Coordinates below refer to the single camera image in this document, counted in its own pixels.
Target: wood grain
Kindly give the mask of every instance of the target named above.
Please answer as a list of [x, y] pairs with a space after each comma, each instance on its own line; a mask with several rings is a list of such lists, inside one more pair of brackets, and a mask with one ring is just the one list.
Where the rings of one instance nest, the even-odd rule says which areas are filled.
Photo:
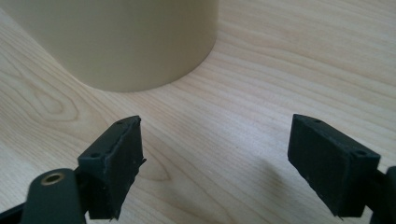
[[[291, 116], [396, 164], [396, 2], [223, 0], [218, 41], [182, 79], [131, 93], [76, 81], [0, 10], [0, 211], [111, 123], [143, 119], [120, 223], [368, 223], [333, 217], [289, 164]], [[107, 221], [90, 221], [107, 223]]]

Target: cylindrical object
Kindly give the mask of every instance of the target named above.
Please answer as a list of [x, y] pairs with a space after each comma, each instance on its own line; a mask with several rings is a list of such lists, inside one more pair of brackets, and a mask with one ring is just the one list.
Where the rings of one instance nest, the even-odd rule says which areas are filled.
[[0, 7], [77, 79], [142, 91], [182, 77], [210, 52], [218, 0], [2, 0]]

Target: table surface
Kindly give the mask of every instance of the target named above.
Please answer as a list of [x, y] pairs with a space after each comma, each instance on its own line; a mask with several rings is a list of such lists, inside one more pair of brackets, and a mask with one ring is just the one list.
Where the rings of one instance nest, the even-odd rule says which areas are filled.
[[369, 209], [334, 217], [290, 165], [291, 118], [326, 121], [381, 154], [385, 172], [396, 164], [395, 71], [394, 0], [222, 0], [206, 60], [130, 93], [76, 81], [0, 10], [0, 210], [140, 115], [148, 161], [119, 223], [368, 223]]

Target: wooden surface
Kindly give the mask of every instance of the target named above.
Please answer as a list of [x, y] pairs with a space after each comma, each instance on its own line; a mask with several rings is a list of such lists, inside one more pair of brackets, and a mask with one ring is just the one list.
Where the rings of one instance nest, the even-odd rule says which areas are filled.
[[140, 115], [148, 161], [119, 223], [343, 223], [288, 162], [291, 116], [347, 133], [384, 172], [396, 164], [395, 71], [394, 0], [220, 1], [208, 58], [135, 93], [79, 83], [0, 10], [0, 210]]

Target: black mechanical arm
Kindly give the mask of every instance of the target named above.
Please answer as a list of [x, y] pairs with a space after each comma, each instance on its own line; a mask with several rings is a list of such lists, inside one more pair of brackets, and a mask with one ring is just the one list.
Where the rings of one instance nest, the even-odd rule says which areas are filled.
[[38, 176], [26, 203], [0, 214], [0, 223], [76, 224], [91, 219], [118, 219], [143, 158], [138, 116], [110, 126], [78, 157], [78, 168]]
[[335, 216], [361, 217], [367, 205], [372, 224], [396, 223], [396, 166], [377, 170], [380, 156], [319, 120], [294, 115], [289, 161]]

